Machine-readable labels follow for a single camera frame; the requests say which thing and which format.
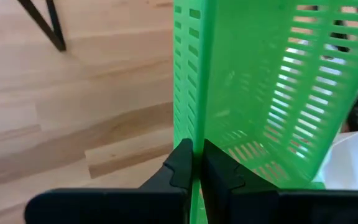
white object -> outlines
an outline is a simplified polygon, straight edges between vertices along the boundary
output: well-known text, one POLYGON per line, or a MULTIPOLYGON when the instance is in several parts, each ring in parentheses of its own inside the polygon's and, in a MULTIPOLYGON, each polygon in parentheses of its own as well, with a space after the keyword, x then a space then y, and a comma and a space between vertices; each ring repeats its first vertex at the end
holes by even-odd
POLYGON ((326 189, 358 190, 358 132, 337 135, 314 181, 326 189))

wood grain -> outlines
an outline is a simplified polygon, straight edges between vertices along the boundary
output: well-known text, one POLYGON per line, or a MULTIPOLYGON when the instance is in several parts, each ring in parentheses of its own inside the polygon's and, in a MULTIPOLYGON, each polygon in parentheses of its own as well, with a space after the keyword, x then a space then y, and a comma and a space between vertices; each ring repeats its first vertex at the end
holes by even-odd
POLYGON ((172 150, 172 1, 55 4, 64 53, 0 0, 0 224, 48 189, 138 187, 172 150))

black chair leg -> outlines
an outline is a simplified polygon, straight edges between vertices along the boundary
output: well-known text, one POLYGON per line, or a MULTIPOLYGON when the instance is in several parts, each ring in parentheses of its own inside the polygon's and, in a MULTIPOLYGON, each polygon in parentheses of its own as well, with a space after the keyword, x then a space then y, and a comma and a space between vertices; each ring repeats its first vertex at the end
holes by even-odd
POLYGON ((42 17, 40 12, 34 6, 31 0, 18 0, 23 8, 29 13, 31 18, 37 23, 37 25, 42 29, 44 34, 50 39, 54 46, 61 52, 66 51, 66 43, 63 38, 62 29, 60 27, 59 18, 57 16, 55 4, 53 0, 46 0, 50 20, 52 22, 52 28, 47 24, 45 19, 42 17))

black clamp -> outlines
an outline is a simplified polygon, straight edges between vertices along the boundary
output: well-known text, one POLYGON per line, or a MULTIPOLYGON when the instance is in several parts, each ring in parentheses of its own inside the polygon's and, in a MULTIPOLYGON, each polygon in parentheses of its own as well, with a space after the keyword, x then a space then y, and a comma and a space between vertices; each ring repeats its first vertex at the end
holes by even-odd
MULTIPOLYGON (((193 143, 184 139, 138 189, 57 189, 33 198, 27 224, 189 223, 193 143)), ((201 186, 210 224, 358 223, 358 191, 279 189, 208 140, 201 186)))

green plastic panel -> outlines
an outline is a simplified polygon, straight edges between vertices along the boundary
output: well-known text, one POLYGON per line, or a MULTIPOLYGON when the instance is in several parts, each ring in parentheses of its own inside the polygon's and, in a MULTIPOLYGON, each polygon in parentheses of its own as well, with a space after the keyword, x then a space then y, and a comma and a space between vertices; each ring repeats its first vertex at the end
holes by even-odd
MULTIPOLYGON (((315 186, 358 93, 358 26, 334 24, 358 24, 344 6, 358 0, 175 0, 174 145, 192 138, 199 158, 207 138, 279 187, 315 186)), ((192 223, 206 223, 199 189, 192 223)))

